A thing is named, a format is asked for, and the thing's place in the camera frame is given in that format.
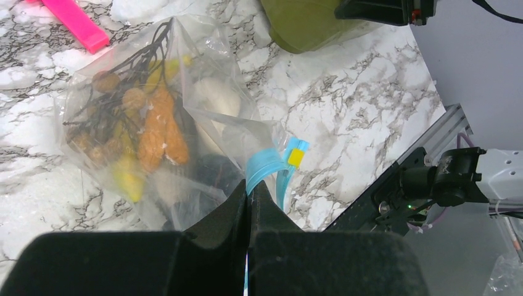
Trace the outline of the orange toy food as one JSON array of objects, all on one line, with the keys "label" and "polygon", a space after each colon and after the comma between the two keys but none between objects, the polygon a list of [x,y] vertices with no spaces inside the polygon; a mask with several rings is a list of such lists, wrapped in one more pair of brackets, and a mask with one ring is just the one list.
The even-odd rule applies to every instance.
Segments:
[{"label": "orange toy food", "polygon": [[175,98],[167,87],[149,98],[144,131],[139,137],[138,160],[147,173],[154,172],[164,157],[176,165],[189,162],[189,148],[175,118]]}]

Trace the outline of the green plastic bin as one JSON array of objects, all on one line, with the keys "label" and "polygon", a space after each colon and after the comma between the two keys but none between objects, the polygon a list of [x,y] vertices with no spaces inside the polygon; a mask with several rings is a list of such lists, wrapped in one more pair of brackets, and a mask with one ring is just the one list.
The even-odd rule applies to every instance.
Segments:
[{"label": "green plastic bin", "polygon": [[382,25],[366,20],[340,20],[336,0],[261,0],[269,36],[283,50],[301,54],[364,36]]}]

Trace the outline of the black toy grapes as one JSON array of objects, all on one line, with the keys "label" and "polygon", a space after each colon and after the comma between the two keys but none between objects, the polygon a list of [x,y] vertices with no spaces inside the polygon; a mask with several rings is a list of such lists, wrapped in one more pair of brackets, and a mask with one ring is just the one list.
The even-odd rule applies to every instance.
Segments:
[{"label": "black toy grapes", "polygon": [[243,172],[223,155],[207,154],[197,161],[197,180],[222,190],[229,197],[244,179]]}]

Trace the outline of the yellow toy banana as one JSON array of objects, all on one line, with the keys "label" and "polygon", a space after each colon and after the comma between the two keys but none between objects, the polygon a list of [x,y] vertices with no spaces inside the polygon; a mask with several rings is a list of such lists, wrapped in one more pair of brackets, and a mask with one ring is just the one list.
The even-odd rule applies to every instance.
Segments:
[{"label": "yellow toy banana", "polygon": [[[139,137],[144,131],[146,112],[149,109],[148,101],[157,88],[167,87],[168,82],[178,74],[179,60],[168,60],[165,64],[150,62],[148,70],[151,73],[147,76],[144,85],[136,83],[133,88],[124,93],[122,99],[123,113],[130,117],[131,123],[124,126],[122,122],[119,122],[114,129],[112,138],[114,143],[121,145],[120,156],[113,163],[113,178],[120,189],[133,202],[141,200],[146,176],[159,170],[160,167],[152,173],[147,173],[142,169],[138,160]],[[177,92],[170,90],[169,92],[175,98],[176,104]]]}]

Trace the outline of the white toy egg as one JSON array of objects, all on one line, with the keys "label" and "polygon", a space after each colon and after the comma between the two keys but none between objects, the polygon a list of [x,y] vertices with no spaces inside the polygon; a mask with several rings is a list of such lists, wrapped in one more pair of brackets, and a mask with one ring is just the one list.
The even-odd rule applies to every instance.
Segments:
[{"label": "white toy egg", "polygon": [[[237,117],[241,109],[241,97],[233,88],[216,78],[202,78],[194,84],[194,94],[203,99],[198,110],[220,113],[223,115]],[[218,135],[221,136],[224,124],[212,122]],[[199,123],[196,128],[200,139],[208,150],[220,154],[221,149],[216,145],[213,139],[207,134]]]}]

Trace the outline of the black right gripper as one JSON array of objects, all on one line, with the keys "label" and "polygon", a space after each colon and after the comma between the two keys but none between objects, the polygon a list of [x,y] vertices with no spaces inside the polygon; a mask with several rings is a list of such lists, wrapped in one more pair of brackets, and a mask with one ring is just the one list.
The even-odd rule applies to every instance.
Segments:
[{"label": "black right gripper", "polygon": [[436,7],[435,0],[346,0],[334,9],[334,15],[339,20],[423,26],[435,15]]}]

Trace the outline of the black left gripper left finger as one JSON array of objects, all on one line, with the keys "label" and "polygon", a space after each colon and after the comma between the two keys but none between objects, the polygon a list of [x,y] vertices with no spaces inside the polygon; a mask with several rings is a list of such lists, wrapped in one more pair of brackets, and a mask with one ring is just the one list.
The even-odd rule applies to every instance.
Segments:
[{"label": "black left gripper left finger", "polygon": [[242,295],[247,195],[241,181],[185,231],[50,232],[34,239],[2,295]]}]

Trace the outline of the clear zip top bag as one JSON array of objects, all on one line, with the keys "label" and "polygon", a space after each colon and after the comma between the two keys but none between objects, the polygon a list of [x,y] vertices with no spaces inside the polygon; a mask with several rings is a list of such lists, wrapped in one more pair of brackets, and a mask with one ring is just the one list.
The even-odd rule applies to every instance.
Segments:
[{"label": "clear zip top bag", "polygon": [[76,71],[55,101],[58,142],[150,229],[184,231],[245,181],[282,209],[309,144],[262,120],[224,28],[165,18]]}]

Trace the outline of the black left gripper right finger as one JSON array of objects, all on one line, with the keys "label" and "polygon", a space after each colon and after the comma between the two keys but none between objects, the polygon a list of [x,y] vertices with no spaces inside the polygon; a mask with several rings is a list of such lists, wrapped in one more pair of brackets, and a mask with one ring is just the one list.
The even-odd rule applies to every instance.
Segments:
[{"label": "black left gripper right finger", "polygon": [[428,295],[413,250],[396,234],[306,232],[264,183],[249,194],[249,295]]}]

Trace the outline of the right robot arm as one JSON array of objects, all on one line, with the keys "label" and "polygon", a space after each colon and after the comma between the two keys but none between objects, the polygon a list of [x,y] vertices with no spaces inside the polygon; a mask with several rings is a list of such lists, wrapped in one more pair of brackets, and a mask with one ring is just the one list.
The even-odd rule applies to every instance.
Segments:
[{"label": "right robot arm", "polygon": [[490,216],[522,218],[522,152],[457,147],[433,164],[417,143],[329,226],[330,231],[424,232],[431,207],[486,204]]}]

